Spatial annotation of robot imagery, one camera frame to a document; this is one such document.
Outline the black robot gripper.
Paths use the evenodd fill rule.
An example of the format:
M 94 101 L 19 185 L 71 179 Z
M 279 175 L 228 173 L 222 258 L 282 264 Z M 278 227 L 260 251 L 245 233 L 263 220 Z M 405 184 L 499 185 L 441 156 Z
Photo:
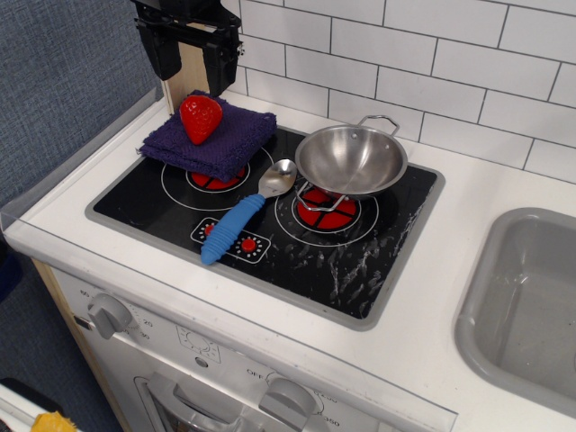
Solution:
M 161 80 L 182 67 L 178 42 L 202 47 L 210 95 L 236 81 L 241 20 L 221 1 L 133 1 L 136 27 L 150 64 Z

